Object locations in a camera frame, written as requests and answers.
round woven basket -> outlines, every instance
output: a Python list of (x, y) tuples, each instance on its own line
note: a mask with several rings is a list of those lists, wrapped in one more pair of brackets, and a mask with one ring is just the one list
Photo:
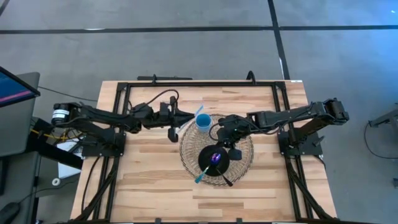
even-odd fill
[[(224, 117), (220, 114), (211, 114), (210, 116), (212, 124), (216, 124), (220, 118)], [(217, 138), (217, 130), (219, 129), (220, 126), (215, 126), (211, 130), (211, 136)], [(200, 151), (204, 147), (214, 145), (216, 143), (216, 141), (212, 140), (209, 137), (208, 133), (200, 132), (197, 129), (195, 120), (189, 124), (187, 130), (182, 136), (182, 140), (180, 143), (180, 155), (183, 166), (194, 179), (196, 179), (202, 173), (202, 170), (200, 169), (198, 163)], [(241, 139), (238, 143), (236, 143), (236, 149), (242, 151), (242, 160), (230, 161), (228, 170), (224, 173), (224, 176), (232, 183), (243, 177), (243, 175), (248, 171), (253, 162), (254, 150), (253, 142), (250, 136)], [(210, 177), (209, 175), (205, 175), (202, 178), (202, 182), (214, 186), (227, 185), (222, 176)]]

concrete floor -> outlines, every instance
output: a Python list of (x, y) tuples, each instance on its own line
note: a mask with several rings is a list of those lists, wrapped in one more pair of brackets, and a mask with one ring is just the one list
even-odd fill
[[(274, 0), (280, 26), (398, 24), (394, 0)], [(265, 0), (11, 0), (0, 29), (83, 29), (272, 25)], [(291, 79), (303, 80), (311, 101), (337, 97), (349, 112), (342, 127), (320, 133), (336, 211), (342, 220), (396, 223), (398, 162), (365, 148), (366, 121), (398, 102), (398, 30), (283, 31)], [(0, 35), (0, 64), (14, 73), (40, 72), (40, 85), (97, 98), (103, 80), (139, 75), (194, 79), (281, 79), (273, 31), (146, 34)], [(42, 90), (35, 116), (74, 101)], [(378, 154), (398, 157), (389, 126), (369, 129)], [(38, 218), (66, 221), (74, 198), (40, 199)]]

butcher block tabletop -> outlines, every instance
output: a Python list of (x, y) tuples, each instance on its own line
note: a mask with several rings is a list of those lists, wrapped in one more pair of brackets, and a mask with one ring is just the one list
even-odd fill
[[(113, 110), (118, 82), (103, 82), (97, 108)], [(308, 105), (302, 82), (285, 83), (291, 108)], [(129, 99), (134, 106), (170, 88), (180, 93), (179, 109), (190, 113), (195, 113), (201, 105), (204, 105), (202, 112), (208, 114), (246, 116), (248, 112), (275, 111), (272, 90), (268, 86), (133, 87)], [(150, 106), (158, 111), (160, 102), (168, 102), (173, 94), (165, 93)], [(284, 108), (281, 92), (278, 96)], [(183, 132), (184, 129), (179, 133), (180, 140)], [(180, 143), (170, 142), (167, 128), (143, 128), (139, 134), (128, 133), (119, 163), (111, 222), (154, 222), (155, 218), (163, 222), (235, 222), (237, 218), (244, 222), (294, 221), (285, 161), (279, 152), (277, 136), (257, 134), (251, 137), (254, 159), (248, 172), (233, 187), (214, 187), (194, 182), (182, 165)], [(71, 218), (81, 213), (83, 191), (95, 159), (84, 160)], [(335, 217), (323, 164), (313, 156), (302, 156), (302, 160), (309, 191), (324, 210)], [(102, 158), (93, 169), (85, 206), (97, 191), (101, 166)], [(298, 188), (297, 192), (301, 214), (305, 217), (302, 194)], [(104, 218), (107, 199), (108, 192), (101, 203), (100, 218)]]

computer monitor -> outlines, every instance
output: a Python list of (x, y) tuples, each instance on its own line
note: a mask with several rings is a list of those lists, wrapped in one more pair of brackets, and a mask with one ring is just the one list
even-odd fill
[(40, 92), (0, 67), (0, 108), (40, 96)]

cable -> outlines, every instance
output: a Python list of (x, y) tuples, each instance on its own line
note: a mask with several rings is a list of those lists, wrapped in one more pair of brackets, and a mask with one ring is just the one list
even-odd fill
[(105, 179), (104, 183), (98, 187), (97, 193), (91, 200), (91, 202), (88, 204), (88, 206), (84, 209), (84, 211), (75, 218), (75, 220), (87, 220), (87, 218), (90, 216), (92, 213), (94, 207), (98, 204), (98, 202), (101, 200), (102, 195), (104, 194), (105, 190), (108, 188), (108, 185), (113, 181), (115, 178), (115, 174), (117, 173), (117, 168), (115, 165), (112, 166), (111, 171), (109, 172), (107, 178)]
[(366, 124), (366, 126), (365, 126), (365, 131), (363, 132), (363, 139), (365, 140), (365, 145), (366, 145), (366, 148), (369, 150), (369, 152), (371, 152), (371, 154), (373, 154), (374, 156), (377, 156), (377, 157), (382, 158), (382, 159), (398, 159), (398, 157), (379, 156), (376, 153), (372, 152), (372, 150), (370, 149), (370, 147), (368, 145), (368, 141), (366, 140), (366, 130), (368, 129), (368, 126), (369, 126), (369, 123)]
[(69, 96), (69, 97), (72, 97), (72, 98), (76, 98), (76, 99), (79, 99), (79, 100), (86, 100), (86, 101), (91, 101), (91, 102), (97, 102), (98, 101), (98, 100), (91, 100), (91, 99), (82, 98), (82, 97), (79, 97), (79, 96), (72, 96), (72, 95), (69, 95), (69, 94), (66, 94), (66, 93), (61, 93), (59, 91), (51, 90), (49, 88), (42, 87), (42, 86), (39, 86), (39, 88), (42, 88), (43, 90), (48, 90), (48, 91), (51, 91), (51, 92), (54, 92), (54, 93), (58, 93), (58, 94), (61, 94), (61, 95)]
[[(36, 133), (36, 134), (40, 134), (38, 131), (36, 131), (34, 129), (31, 129), (30, 131), (33, 133)], [(43, 134), (43, 135), (45, 137), (54, 138), (54, 139), (68, 139), (68, 138), (63, 138), (63, 137), (55, 137), (52, 133), (51, 133), (51, 135), (49, 135), (49, 134)]]
[(286, 124), (289, 124), (290, 122), (292, 122), (294, 119), (298, 118), (299, 116), (301, 116), (301, 115), (307, 113), (308, 111), (311, 111), (312, 106), (313, 106), (313, 102), (310, 103), (310, 109), (309, 109), (309, 110), (305, 110), (303, 113), (300, 113), (300, 114), (296, 115), (294, 118), (288, 119), (284, 124), (280, 125), (277, 129), (275, 129), (275, 131), (273, 131), (273, 132), (271, 132), (271, 133), (268, 132), (267, 134), (268, 134), (268, 135), (271, 135), (271, 134), (278, 133), (279, 130), (280, 130), (281, 128), (283, 128)]
[(168, 91), (173, 91), (173, 92), (176, 92), (176, 94), (177, 94), (177, 98), (175, 99), (175, 102), (173, 102), (173, 103), (171, 103), (170, 102), (170, 104), (174, 104), (174, 103), (176, 103), (177, 101), (178, 101), (178, 99), (180, 98), (180, 94), (178, 93), (178, 91), (177, 90), (174, 90), (174, 89), (168, 89), (168, 90), (165, 90), (165, 91), (163, 91), (163, 92), (161, 92), (161, 93), (159, 93), (157, 96), (155, 96), (153, 99), (151, 99), (148, 103), (145, 103), (144, 105), (142, 105), (140, 108), (138, 108), (137, 110), (135, 110), (134, 112), (138, 112), (138, 111), (140, 111), (141, 109), (143, 109), (143, 107), (145, 107), (145, 106), (147, 106), (147, 105), (149, 105), (150, 103), (152, 103), (153, 101), (155, 101), (158, 97), (160, 97), (161, 95), (163, 95), (164, 93), (167, 93)]
[(35, 191), (35, 192), (33, 192), (33, 193), (31, 193), (31, 194), (25, 196), (25, 197), (24, 197), (22, 200), (20, 200), (18, 203), (23, 202), (25, 199), (27, 199), (28, 197), (30, 197), (32, 194), (36, 194), (36, 193), (42, 192), (42, 191), (44, 191), (44, 190), (58, 190), (58, 189), (61, 189), (61, 188), (64, 187), (64, 186), (66, 186), (66, 185), (68, 185), (68, 184), (72, 184), (72, 183), (74, 183), (74, 182), (76, 182), (76, 181), (78, 181), (78, 180), (79, 180), (79, 179), (76, 179), (76, 180), (71, 181), (71, 182), (67, 182), (67, 183), (65, 183), (64, 185), (60, 186), (60, 187), (54, 187), (54, 188), (47, 188), (47, 189), (37, 190), (37, 191)]
[(218, 122), (218, 123), (213, 124), (213, 125), (211, 126), (210, 130), (209, 130), (209, 137), (210, 137), (210, 139), (211, 139), (211, 140), (214, 140), (214, 141), (218, 141), (218, 139), (215, 139), (215, 138), (213, 138), (213, 137), (211, 136), (211, 130), (212, 130), (215, 126), (220, 125), (220, 124), (235, 122), (235, 121), (236, 121), (236, 120), (229, 120), (229, 121), (222, 121), (222, 122)]
[(84, 117), (76, 117), (76, 118), (73, 118), (73, 119), (71, 119), (70, 121), (67, 121), (67, 122), (57, 123), (57, 126), (70, 124), (70, 123), (75, 122), (75, 121), (77, 121), (79, 119), (84, 119)]
[[(70, 137), (70, 136), (69, 136), (69, 133), (70, 133), (70, 132), (72, 132), (74, 136)], [(81, 141), (80, 136), (81, 136), (82, 134), (83, 134), (83, 133), (76, 134), (75, 131), (71, 128), (71, 129), (69, 130), (69, 132), (67, 132), (67, 138), (68, 138), (69, 140), (72, 140), (72, 141), (73, 141), (73, 139), (77, 138), (78, 141)]]
[(86, 182), (85, 191), (83, 192), (83, 198), (81, 199), (81, 212), (82, 212), (82, 213), (83, 213), (84, 207), (85, 207), (85, 197), (86, 197), (88, 182), (90, 181), (91, 174), (93, 173), (95, 164), (97, 164), (97, 162), (98, 162), (99, 159), (100, 159), (100, 157), (98, 156), (98, 157), (95, 159), (94, 164), (91, 166), (90, 172), (88, 173), (88, 178), (87, 178), (87, 182)]
[(130, 109), (129, 110), (131, 110), (132, 109), (132, 104), (131, 104), (131, 102), (129, 101), (129, 105), (130, 105)]
[[(68, 134), (69, 134), (70, 130), (71, 130), (70, 128), (65, 129), (64, 132), (61, 134), (61, 136), (64, 138), (68, 138)], [(65, 139), (57, 139), (56, 141), (54, 141), (53, 146), (56, 146), (58, 143), (63, 143), (65, 141), (66, 141)]]
[(286, 123), (285, 123), (285, 124), (279, 126), (279, 127), (278, 127), (274, 132), (272, 132), (272, 133), (270, 133), (270, 132), (267, 133), (267, 132), (261, 130), (257, 125), (255, 125), (255, 124), (253, 124), (252, 122), (248, 121), (247, 119), (240, 119), (240, 120), (246, 122), (247, 124), (249, 124), (249, 125), (251, 125), (251, 126), (253, 126), (253, 127), (255, 127), (259, 132), (261, 132), (262, 134), (266, 134), (266, 135), (275, 134), (276, 132), (278, 132), (278, 130), (280, 129), (280, 127), (283, 127), (283, 126), (285, 126), (285, 124), (286, 124)]
[(33, 127), (36, 125), (36, 121), (34, 121), (33, 118), (30, 119), (30, 125), (33, 126)]

